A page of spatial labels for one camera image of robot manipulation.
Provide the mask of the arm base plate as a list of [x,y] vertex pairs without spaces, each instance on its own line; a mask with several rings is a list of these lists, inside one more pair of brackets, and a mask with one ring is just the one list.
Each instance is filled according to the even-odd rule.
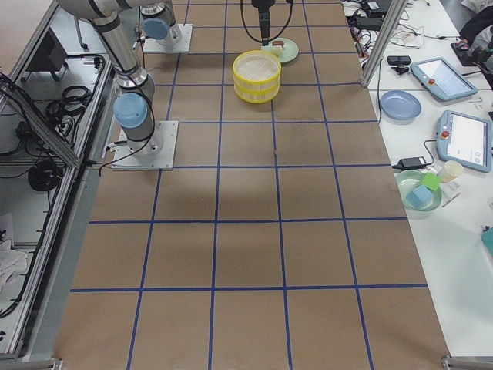
[[174,164],[178,121],[157,121],[154,134],[149,142],[128,141],[123,129],[119,132],[119,141],[111,168],[113,170],[171,170]]
[[188,53],[193,33],[192,24],[175,24],[164,40],[147,38],[143,51],[147,54]]

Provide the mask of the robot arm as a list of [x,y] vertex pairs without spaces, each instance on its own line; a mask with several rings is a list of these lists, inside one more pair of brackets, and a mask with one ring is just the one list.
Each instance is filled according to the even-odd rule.
[[[247,35],[261,45],[268,45],[271,42],[270,8],[275,4],[275,1],[251,2],[251,5],[258,11],[259,15],[260,39],[255,39],[248,30],[243,14],[243,2],[240,3],[240,17]],[[139,13],[143,19],[142,27],[147,37],[155,39],[163,45],[174,45],[181,40],[182,33],[176,24],[172,1],[143,5]]]
[[98,34],[116,70],[116,81],[122,95],[113,105],[113,113],[122,127],[132,153],[147,155],[162,149],[155,134],[152,110],[155,85],[122,27],[119,13],[151,1],[59,1],[59,6],[70,15],[88,22]]

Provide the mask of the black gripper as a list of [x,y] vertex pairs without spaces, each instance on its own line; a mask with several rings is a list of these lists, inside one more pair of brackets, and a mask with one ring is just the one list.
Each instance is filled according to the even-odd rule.
[[262,44],[270,42],[270,8],[275,0],[251,0],[251,5],[258,10],[260,40]]

